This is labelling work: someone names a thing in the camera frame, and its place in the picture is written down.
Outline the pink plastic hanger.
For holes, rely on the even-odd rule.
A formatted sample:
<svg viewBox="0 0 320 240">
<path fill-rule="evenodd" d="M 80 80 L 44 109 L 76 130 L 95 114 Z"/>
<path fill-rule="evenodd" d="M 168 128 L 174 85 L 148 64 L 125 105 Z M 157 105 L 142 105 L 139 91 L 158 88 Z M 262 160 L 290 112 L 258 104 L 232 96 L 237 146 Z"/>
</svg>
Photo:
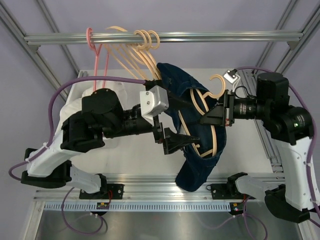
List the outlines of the pink plastic hanger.
<svg viewBox="0 0 320 240">
<path fill-rule="evenodd" d="M 91 27 L 88 27 L 85 32 L 86 43 L 87 43 L 88 47 L 90 48 L 90 50 L 93 51 L 94 55 L 95 55 L 93 73 L 94 73 L 94 76 L 96 76 L 98 73 L 98 68 L 99 68 L 99 61 L 100 61 L 100 54 L 101 54 L 101 50 L 102 50 L 102 44 L 99 44 L 98 47 L 96 47 L 96 45 L 92 41 L 92 34 L 93 34 L 93 29 Z"/>
</svg>

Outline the dark navy skirt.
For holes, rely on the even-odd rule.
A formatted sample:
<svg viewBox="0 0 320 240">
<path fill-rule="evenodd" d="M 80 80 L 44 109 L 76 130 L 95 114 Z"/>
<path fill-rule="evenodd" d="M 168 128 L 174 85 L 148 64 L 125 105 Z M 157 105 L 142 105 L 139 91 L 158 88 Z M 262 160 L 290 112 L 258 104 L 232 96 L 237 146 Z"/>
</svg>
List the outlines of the dark navy skirt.
<svg viewBox="0 0 320 240">
<path fill-rule="evenodd" d="M 199 143 L 188 144 L 182 149 L 185 162 L 175 178 L 178 187 L 194 192 L 207 181 L 227 143 L 225 127 L 199 123 L 218 99 L 181 68 L 169 63 L 158 63 L 157 68 L 163 88 L 191 103 L 191 107 L 181 110 L 169 107 L 165 113 L 171 117 L 177 132 L 199 138 Z"/>
</svg>

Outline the white pleated skirt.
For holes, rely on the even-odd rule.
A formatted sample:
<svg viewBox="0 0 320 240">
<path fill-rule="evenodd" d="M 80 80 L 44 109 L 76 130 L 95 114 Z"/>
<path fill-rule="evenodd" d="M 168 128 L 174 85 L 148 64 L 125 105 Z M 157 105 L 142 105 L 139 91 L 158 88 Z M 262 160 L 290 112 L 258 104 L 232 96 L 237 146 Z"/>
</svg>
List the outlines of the white pleated skirt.
<svg viewBox="0 0 320 240">
<path fill-rule="evenodd" d="M 114 91 L 123 109 L 128 105 L 128 95 L 122 82 L 98 80 L 96 85 L 97 89 L 105 87 Z M 93 93 L 93 87 L 94 81 L 83 81 L 72 85 L 66 104 L 60 110 L 56 132 L 61 129 L 63 122 L 68 117 L 82 109 L 82 98 L 90 96 Z"/>
</svg>

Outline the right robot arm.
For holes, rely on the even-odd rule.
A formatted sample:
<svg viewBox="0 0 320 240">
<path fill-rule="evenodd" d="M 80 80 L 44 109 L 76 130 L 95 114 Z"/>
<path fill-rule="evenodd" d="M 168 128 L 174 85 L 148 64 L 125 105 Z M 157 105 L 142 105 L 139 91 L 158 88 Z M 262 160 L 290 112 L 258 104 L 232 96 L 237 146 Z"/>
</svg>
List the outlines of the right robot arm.
<svg viewBox="0 0 320 240">
<path fill-rule="evenodd" d="M 281 73 L 260 73 L 254 96 L 237 98 L 227 91 L 199 122 L 230 127 L 236 119 L 260 120 L 278 148 L 285 182 L 270 184 L 240 172 L 227 178 L 225 191 L 232 198 L 263 201 L 278 219 L 302 223 L 320 206 L 311 154 L 316 130 L 307 109 L 289 104 L 289 91 L 289 81 Z"/>
</svg>

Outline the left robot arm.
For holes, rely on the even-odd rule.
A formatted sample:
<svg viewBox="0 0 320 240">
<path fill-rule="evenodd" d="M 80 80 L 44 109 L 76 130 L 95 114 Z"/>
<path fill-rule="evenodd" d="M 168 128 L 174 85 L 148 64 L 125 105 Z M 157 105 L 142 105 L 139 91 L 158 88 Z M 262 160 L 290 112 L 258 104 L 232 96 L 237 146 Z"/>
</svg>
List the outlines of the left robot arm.
<svg viewBox="0 0 320 240">
<path fill-rule="evenodd" d="M 159 121 L 159 114 L 169 107 L 189 107 L 188 102 L 159 86 L 141 91 L 139 100 L 132 109 L 124 110 L 117 94 L 109 88 L 82 98 L 81 110 L 67 118 L 42 149 L 27 156 L 28 165 L 20 182 L 44 189 L 70 186 L 82 190 L 88 197 L 103 199 L 111 193 L 107 178 L 101 173 L 78 169 L 72 164 L 72 157 L 104 147 L 104 138 L 145 133 L 153 134 L 154 141 L 163 146 L 166 155 L 199 143 L 198 137 L 174 133 L 163 128 Z"/>
</svg>

